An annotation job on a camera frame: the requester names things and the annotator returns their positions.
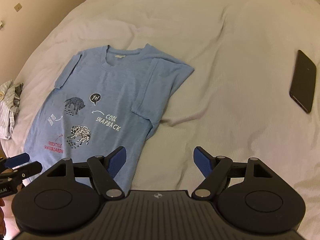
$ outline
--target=phone screen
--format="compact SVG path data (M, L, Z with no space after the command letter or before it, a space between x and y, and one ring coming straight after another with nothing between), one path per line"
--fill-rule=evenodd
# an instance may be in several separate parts
M310 113L316 86L316 65L301 50L298 50L290 97Z

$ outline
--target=blue t-shirt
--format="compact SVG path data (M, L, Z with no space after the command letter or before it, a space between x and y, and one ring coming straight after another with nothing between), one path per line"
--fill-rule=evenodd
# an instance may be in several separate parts
M128 192L144 141L154 134L169 97L192 72L149 44L136 50L104 46L81 51L37 113L24 151L30 162L42 164L43 172L62 158L85 162L124 146L127 161L115 181ZM90 185L88 179L78 181Z

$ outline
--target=bed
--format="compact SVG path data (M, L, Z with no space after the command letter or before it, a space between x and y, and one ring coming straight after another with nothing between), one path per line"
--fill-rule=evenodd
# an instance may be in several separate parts
M33 118L72 55L149 43L195 68L146 141L132 189L192 192L204 179L201 146L235 162L260 158L306 202L299 233L320 239L320 85L310 114L290 98L301 49L320 65L320 5L313 0L87 0L28 59L7 156L22 153ZM239 180L232 179L231 184Z

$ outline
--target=wall switch plate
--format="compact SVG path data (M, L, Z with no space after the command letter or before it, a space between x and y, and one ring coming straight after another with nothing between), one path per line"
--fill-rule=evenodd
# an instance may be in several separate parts
M16 12L20 11L21 8L22 8L22 5L21 5L20 3L18 3L18 4L14 7L14 9L16 10Z

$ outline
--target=logo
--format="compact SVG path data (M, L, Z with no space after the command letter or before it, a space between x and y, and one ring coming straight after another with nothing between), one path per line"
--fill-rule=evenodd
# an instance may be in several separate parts
M163 195L161 194L161 193L156 193L156 194L154 194L153 195L155 198L157 198L157 199L159 199L159 198L162 198L163 197Z
M101 99L101 95L98 93L94 93L90 96L90 101L96 105L96 103Z

